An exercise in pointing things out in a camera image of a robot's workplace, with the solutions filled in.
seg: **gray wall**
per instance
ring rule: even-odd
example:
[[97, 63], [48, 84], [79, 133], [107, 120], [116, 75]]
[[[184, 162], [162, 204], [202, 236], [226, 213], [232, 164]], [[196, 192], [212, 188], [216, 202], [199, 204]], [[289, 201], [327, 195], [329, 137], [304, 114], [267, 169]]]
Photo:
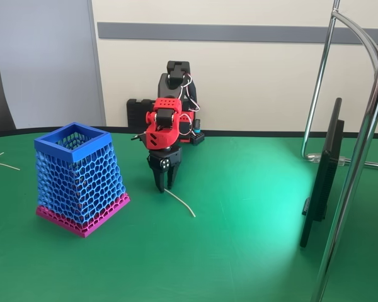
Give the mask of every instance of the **gray wall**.
[[91, 21], [87, 0], [0, 0], [0, 69], [17, 128], [105, 124]]

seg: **green table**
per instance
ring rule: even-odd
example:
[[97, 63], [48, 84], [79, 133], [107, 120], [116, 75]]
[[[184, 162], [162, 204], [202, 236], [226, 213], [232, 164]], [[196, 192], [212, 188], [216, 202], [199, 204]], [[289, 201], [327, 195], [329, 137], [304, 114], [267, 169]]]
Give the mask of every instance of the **green table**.
[[[326, 220], [298, 246], [318, 165], [301, 138], [207, 137], [183, 147], [173, 192], [160, 194], [147, 152], [131, 135], [113, 144], [131, 202], [88, 238], [35, 216], [33, 139], [0, 138], [0, 301], [309, 301], [347, 168]], [[309, 150], [324, 139], [312, 138]], [[355, 139], [343, 141], [350, 156]], [[378, 161], [378, 140], [369, 160]], [[365, 169], [325, 302], [378, 301], [378, 171]]]

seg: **metal tube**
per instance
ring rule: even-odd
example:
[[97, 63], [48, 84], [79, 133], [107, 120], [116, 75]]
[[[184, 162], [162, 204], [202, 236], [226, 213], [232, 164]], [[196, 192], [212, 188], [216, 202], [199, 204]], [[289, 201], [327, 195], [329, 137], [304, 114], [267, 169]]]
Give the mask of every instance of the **metal tube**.
[[[351, 159], [345, 159], [345, 163], [350, 165]], [[366, 167], [376, 168], [378, 169], [378, 162], [365, 162], [364, 164]]]
[[376, 45], [375, 42], [371, 39], [371, 37], [368, 36], [368, 34], [353, 20], [347, 18], [346, 16], [343, 16], [337, 11], [333, 11], [332, 16], [334, 16], [337, 20], [341, 21], [344, 25], [349, 27], [349, 29], [351, 29], [357, 36], [357, 38], [361, 41], [365, 49], [367, 49], [368, 51], [375, 72], [378, 68], [378, 45]]
[[[340, 0], [335, 0], [333, 2], [332, 12], [338, 10], [339, 2]], [[302, 140], [301, 156], [305, 159], [308, 159], [305, 152], [307, 148], [309, 132], [311, 132], [312, 120], [314, 118], [316, 103], [318, 101], [319, 90], [321, 89], [323, 74], [325, 72], [326, 61], [328, 60], [329, 48], [330, 48], [330, 43], [332, 41], [333, 29], [335, 28], [335, 23], [336, 23], [336, 18], [331, 15], [328, 33], [326, 34], [325, 45], [323, 48], [321, 65], [319, 66], [318, 78], [316, 79], [315, 90], [312, 96], [312, 103], [311, 103], [311, 107], [309, 108], [308, 120], [307, 120], [307, 125], [306, 125], [305, 133], [304, 133], [304, 139]]]
[[338, 242], [343, 232], [347, 218], [350, 203], [352, 202], [355, 191], [357, 190], [358, 181], [364, 162], [367, 158], [369, 147], [374, 136], [375, 128], [378, 122], [378, 70], [375, 73], [375, 80], [372, 86], [370, 99], [365, 111], [360, 133], [354, 147], [350, 168], [347, 172], [346, 180], [341, 190], [340, 200], [333, 219], [332, 227], [329, 233], [328, 242], [326, 243], [321, 267], [319, 268], [318, 280], [314, 288], [311, 302], [322, 301], [326, 283], [328, 282], [329, 272], [333, 266], [333, 257], [338, 249]]

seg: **blue basket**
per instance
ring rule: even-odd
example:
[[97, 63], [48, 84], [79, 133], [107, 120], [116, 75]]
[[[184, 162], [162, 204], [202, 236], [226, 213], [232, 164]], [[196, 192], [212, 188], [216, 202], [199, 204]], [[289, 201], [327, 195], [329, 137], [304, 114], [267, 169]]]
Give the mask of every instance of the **blue basket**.
[[88, 223], [125, 192], [108, 132], [71, 123], [35, 140], [38, 203]]

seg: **black monitor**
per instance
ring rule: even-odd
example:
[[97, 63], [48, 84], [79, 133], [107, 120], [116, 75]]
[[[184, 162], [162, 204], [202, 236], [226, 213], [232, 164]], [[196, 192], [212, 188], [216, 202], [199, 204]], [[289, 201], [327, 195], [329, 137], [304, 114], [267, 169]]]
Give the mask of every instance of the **black monitor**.
[[302, 214], [306, 217], [301, 234], [301, 247], [305, 247], [308, 243], [312, 222], [314, 220], [322, 221], [325, 218], [330, 190], [338, 167], [341, 139], [343, 138], [343, 127], [345, 124], [344, 121], [338, 119], [340, 106], [341, 98], [337, 98], [323, 145], [312, 194], [310, 198], [307, 198], [302, 211]]

